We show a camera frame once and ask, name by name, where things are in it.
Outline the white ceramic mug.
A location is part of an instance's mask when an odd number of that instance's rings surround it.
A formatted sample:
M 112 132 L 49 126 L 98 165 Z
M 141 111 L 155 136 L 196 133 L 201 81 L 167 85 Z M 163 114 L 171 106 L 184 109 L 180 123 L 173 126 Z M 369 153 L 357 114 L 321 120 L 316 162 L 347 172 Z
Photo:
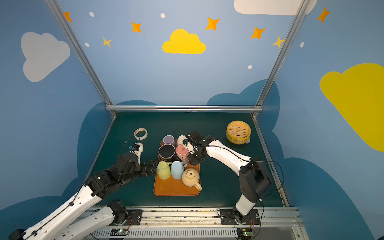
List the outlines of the white ceramic mug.
M 185 145 L 188 142 L 188 138 L 184 135 L 180 135 L 177 139 L 177 146 Z

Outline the pink ghost pattern mug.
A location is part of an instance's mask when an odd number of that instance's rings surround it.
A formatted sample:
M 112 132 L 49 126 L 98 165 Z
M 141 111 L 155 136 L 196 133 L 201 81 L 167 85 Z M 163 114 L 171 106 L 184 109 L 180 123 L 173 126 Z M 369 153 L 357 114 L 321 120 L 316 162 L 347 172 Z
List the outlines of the pink ghost pattern mug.
M 176 148 L 176 154 L 177 154 L 178 158 L 179 158 L 181 161 L 189 162 L 189 160 L 188 160 L 188 155 L 190 154 L 190 152 L 189 152 L 189 150 L 186 148 L 185 145 L 181 144 L 181 145 L 177 146 L 177 148 Z

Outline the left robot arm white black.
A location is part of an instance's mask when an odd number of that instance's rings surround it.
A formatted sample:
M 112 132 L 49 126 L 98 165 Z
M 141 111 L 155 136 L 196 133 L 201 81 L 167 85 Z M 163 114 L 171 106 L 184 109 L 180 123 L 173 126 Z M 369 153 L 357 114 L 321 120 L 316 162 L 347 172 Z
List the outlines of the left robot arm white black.
M 10 240 L 53 240 L 75 219 L 121 186 L 138 177 L 156 173 L 157 161 L 139 163 L 134 153 L 119 155 L 108 169 L 91 175 L 68 201 L 37 224 L 26 230 L 17 229 L 9 235 Z

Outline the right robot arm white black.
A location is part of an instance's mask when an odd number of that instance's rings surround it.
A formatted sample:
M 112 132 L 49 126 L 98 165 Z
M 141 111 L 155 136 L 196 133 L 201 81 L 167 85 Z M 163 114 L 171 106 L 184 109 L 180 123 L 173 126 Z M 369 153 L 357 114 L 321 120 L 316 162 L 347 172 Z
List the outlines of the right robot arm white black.
M 183 143 L 192 151 L 188 155 L 188 160 L 193 166 L 206 157 L 211 157 L 239 176 L 242 195 L 233 208 L 233 216 L 237 223 L 246 223 L 257 201 L 272 186 L 271 174 L 267 169 L 268 163 L 237 153 L 212 136 L 202 137 L 197 131 L 189 133 Z

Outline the yellow-green ceramic mug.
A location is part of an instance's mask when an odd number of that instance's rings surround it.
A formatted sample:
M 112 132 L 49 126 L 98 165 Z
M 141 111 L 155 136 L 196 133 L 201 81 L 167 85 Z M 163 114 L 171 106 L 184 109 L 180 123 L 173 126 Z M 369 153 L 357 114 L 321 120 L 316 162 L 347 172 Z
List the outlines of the yellow-green ceramic mug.
M 161 180 L 167 180 L 171 176 L 170 165 L 167 162 L 161 161 L 158 163 L 157 176 Z

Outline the black patterned mug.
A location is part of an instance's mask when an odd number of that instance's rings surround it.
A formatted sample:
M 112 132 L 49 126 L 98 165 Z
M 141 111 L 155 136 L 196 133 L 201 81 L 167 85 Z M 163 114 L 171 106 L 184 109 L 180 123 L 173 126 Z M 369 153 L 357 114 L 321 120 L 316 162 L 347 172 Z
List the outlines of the black patterned mug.
M 159 157 L 161 160 L 168 161 L 174 157 L 176 148 L 172 144 L 163 144 L 159 148 Z

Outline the light blue ceramic mug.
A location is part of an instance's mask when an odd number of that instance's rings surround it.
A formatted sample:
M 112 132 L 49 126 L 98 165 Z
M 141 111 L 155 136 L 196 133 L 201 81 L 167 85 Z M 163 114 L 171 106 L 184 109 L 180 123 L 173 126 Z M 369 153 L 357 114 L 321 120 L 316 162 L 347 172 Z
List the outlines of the light blue ceramic mug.
M 175 180 L 180 180 L 182 178 L 185 167 L 188 165 L 185 161 L 174 161 L 171 164 L 171 175 Z

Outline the purple ceramic mug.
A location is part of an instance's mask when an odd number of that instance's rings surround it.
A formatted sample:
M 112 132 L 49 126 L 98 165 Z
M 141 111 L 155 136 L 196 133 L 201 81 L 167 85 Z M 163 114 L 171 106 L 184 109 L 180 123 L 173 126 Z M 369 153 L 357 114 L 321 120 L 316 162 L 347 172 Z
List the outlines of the purple ceramic mug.
M 177 143 L 176 143 L 176 140 L 175 140 L 175 138 L 174 138 L 174 136 L 172 136 L 172 135 L 166 135 L 166 136 L 164 136 L 164 138 L 163 138 L 163 144 L 168 144 L 168 145 L 172 145 L 172 146 L 174 146 L 174 147 L 176 147 L 177 146 Z

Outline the beige ceramic teapot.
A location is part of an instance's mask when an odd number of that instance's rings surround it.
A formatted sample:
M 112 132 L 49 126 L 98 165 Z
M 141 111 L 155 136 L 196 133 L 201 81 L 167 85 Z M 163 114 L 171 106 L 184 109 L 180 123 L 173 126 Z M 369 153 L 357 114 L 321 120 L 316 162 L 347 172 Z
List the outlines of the beige ceramic teapot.
M 183 172 L 182 182 L 187 187 L 195 187 L 198 191 L 202 190 L 200 184 L 200 174 L 193 168 L 188 168 Z

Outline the large patterned tape roll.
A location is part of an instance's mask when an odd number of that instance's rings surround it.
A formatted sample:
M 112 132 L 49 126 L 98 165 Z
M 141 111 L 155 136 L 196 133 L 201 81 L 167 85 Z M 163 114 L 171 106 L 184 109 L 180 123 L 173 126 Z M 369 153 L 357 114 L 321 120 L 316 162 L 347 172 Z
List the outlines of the large patterned tape roll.
M 138 128 L 134 131 L 134 137 L 138 141 L 145 140 L 148 137 L 148 131 L 145 128 Z

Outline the yellow bamboo steamer basket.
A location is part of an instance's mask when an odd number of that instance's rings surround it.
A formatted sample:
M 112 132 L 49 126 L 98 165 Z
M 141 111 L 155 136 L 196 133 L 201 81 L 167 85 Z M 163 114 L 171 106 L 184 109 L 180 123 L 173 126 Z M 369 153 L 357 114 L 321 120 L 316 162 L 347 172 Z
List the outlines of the yellow bamboo steamer basket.
M 228 141 L 236 145 L 249 144 L 251 133 L 251 127 L 243 121 L 232 121 L 226 129 Z

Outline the orange rectangular tray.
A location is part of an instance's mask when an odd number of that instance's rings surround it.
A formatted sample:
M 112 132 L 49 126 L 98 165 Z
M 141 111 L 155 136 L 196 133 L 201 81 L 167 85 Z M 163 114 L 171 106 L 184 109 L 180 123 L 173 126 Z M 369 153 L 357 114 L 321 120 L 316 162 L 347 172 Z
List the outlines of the orange rectangular tray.
M 158 163 L 164 161 L 161 160 L 159 157 L 159 151 L 158 151 Z M 177 154 L 175 153 L 174 157 L 167 162 L 170 165 L 171 169 L 171 164 L 174 161 L 180 161 L 181 160 L 178 158 Z M 200 166 L 192 166 L 191 164 L 188 163 L 188 165 L 185 167 L 185 170 L 188 168 L 193 168 L 197 170 L 200 173 Z M 156 172 L 156 178 L 155 178 L 155 184 L 154 184 L 154 194 L 157 197 L 186 197 L 186 196 L 197 196 L 200 194 L 201 191 L 198 191 L 195 187 L 187 187 L 183 184 L 182 179 L 180 180 L 175 180 L 172 175 L 167 179 L 167 180 L 161 180 L 157 176 Z

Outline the left controller circuit board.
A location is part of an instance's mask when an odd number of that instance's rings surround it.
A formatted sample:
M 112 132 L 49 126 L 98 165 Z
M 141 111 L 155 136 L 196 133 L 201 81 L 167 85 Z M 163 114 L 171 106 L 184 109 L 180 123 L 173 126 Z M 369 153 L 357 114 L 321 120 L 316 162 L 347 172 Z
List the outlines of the left controller circuit board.
M 112 229 L 110 232 L 110 237 L 125 237 L 128 234 L 128 229 Z

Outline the controller circuit board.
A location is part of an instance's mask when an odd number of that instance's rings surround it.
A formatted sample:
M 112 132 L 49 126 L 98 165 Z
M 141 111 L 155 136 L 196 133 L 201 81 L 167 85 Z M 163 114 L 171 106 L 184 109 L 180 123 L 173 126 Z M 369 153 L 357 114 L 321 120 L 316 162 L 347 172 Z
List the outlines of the controller circuit board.
M 110 237 L 125 237 L 128 234 L 128 229 L 112 229 L 110 232 Z
M 237 228 L 237 240 L 250 240 L 254 232 L 250 228 Z

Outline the right controller circuit board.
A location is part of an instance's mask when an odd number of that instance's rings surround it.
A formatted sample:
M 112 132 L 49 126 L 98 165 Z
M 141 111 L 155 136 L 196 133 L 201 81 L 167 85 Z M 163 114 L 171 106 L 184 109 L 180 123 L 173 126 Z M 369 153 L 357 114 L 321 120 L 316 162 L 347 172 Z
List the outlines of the right controller circuit board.
M 254 232 L 250 228 L 237 228 L 237 240 L 250 240 Z

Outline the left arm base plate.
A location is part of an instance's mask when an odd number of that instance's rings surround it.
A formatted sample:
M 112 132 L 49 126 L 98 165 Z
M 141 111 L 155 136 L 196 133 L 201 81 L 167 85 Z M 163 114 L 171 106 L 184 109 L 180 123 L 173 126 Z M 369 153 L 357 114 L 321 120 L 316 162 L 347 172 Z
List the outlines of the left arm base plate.
M 118 213 L 114 219 L 114 225 L 116 226 L 139 226 L 143 210 L 141 209 L 128 209 L 121 213 Z

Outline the aluminium frame back bar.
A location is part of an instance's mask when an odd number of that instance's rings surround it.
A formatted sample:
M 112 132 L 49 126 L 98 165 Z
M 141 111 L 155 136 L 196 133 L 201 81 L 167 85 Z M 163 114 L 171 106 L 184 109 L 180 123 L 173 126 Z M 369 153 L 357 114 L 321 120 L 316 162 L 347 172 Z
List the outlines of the aluminium frame back bar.
M 261 112 L 262 106 L 134 106 L 107 105 L 107 111 L 116 112 Z

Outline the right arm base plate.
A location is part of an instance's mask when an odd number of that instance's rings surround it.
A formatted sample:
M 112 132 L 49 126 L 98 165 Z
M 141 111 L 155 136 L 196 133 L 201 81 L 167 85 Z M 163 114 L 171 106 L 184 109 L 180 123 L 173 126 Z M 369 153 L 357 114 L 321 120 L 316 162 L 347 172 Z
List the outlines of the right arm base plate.
M 252 209 L 247 215 L 242 215 L 236 209 L 220 209 L 218 215 L 222 225 L 260 225 L 261 216 L 257 209 Z

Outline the aluminium front rail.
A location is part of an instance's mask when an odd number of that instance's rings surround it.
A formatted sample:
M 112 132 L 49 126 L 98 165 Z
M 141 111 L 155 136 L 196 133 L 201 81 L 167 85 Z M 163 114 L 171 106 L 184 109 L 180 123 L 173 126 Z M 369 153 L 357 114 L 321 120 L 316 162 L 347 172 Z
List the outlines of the aluminium front rail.
M 296 208 L 256 208 L 260 225 L 222 225 L 224 207 L 128 207 L 141 209 L 139 226 L 101 227 L 86 240 L 237 240 L 237 228 L 250 228 L 251 240 L 307 240 L 309 235 Z M 128 229 L 125 237 L 110 237 L 112 229 Z

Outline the aluminium frame left post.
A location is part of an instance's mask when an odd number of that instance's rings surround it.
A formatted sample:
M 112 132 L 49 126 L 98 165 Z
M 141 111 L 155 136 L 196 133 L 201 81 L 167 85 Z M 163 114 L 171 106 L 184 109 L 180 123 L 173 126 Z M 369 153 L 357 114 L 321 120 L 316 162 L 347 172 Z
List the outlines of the aluminium frame left post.
M 66 19 L 64 12 L 62 11 L 62 8 L 58 1 L 53 0 L 45 0 L 45 3 L 49 7 L 51 13 L 55 17 L 56 21 L 58 22 L 60 28 L 62 29 L 63 33 L 65 34 L 66 38 L 68 39 L 69 43 L 71 44 L 72 48 L 74 49 L 76 55 L 78 56 L 81 64 L 83 65 L 84 69 L 86 70 L 88 76 L 90 77 L 91 81 L 93 82 L 94 86 L 96 87 L 99 95 L 103 99 L 104 103 L 106 104 L 106 107 L 112 106 L 113 103 L 107 94 L 106 89 L 104 88 L 100 78 L 98 77 L 95 69 L 93 68 L 90 60 L 88 59 L 80 41 L 78 40 L 75 32 L 73 31 L 72 27 L 70 26 L 70 22 Z

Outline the aluminium frame post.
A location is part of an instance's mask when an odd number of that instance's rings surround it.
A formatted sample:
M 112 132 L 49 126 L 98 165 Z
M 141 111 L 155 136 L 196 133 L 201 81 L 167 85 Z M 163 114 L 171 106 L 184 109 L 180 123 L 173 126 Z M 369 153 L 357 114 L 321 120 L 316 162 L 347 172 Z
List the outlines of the aluminium frame post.
M 96 87 L 99 95 L 103 99 L 104 103 L 106 104 L 106 107 L 112 106 L 113 103 L 107 94 L 106 89 L 104 88 L 100 78 L 98 77 L 95 69 L 93 68 L 90 60 L 88 59 L 80 41 L 78 40 L 75 32 L 73 31 L 72 27 L 70 26 L 70 22 L 66 19 L 64 12 L 62 11 L 62 8 L 58 1 L 53 0 L 45 0 L 45 3 L 49 7 L 51 13 L 55 17 L 56 21 L 58 22 L 60 28 L 62 29 L 63 33 L 65 34 L 66 38 L 68 39 L 69 43 L 71 44 L 72 48 L 74 49 L 76 55 L 78 56 L 81 64 L 83 65 L 84 69 L 86 70 L 88 76 L 90 77 L 91 81 L 93 82 L 94 86 Z
M 270 89 L 272 88 L 272 85 L 274 81 L 276 80 L 279 70 L 281 69 L 283 62 L 290 50 L 291 45 L 293 44 L 295 37 L 304 21 L 304 18 L 306 17 L 307 9 L 309 9 L 309 6 L 311 4 L 310 0 L 304 0 L 300 3 L 298 11 L 293 19 L 293 22 L 288 30 L 288 33 L 286 35 L 286 39 L 283 42 L 283 46 L 280 48 L 278 56 L 276 58 L 276 61 L 273 65 L 273 68 L 269 74 L 269 77 L 258 97 L 256 107 L 261 108 L 261 110 L 253 111 L 252 112 L 252 118 L 253 120 L 256 120 L 257 115 L 259 112 L 262 111 L 263 104 L 268 96 L 268 93 L 270 92 Z

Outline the aluminium frame right post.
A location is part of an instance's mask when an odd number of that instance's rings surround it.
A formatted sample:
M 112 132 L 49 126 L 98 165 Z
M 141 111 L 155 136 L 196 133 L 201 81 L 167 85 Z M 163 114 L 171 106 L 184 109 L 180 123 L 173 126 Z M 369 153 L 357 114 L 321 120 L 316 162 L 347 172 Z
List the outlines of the aluminium frame right post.
M 304 21 L 304 18 L 306 17 L 307 9 L 309 9 L 309 6 L 311 4 L 310 0 L 304 0 L 300 3 L 298 11 L 293 19 L 293 22 L 288 30 L 288 33 L 286 35 L 286 39 L 283 42 L 283 46 L 280 48 L 278 56 L 276 58 L 276 61 L 273 65 L 273 68 L 269 74 L 269 77 L 258 97 L 256 107 L 261 108 L 261 110 L 253 111 L 252 112 L 252 118 L 253 120 L 256 120 L 257 115 L 259 112 L 262 111 L 263 104 L 268 96 L 268 93 L 270 92 L 270 89 L 272 88 L 272 85 L 274 81 L 276 80 L 279 70 L 281 69 L 283 62 L 290 50 L 291 45 L 293 44 L 295 37 Z

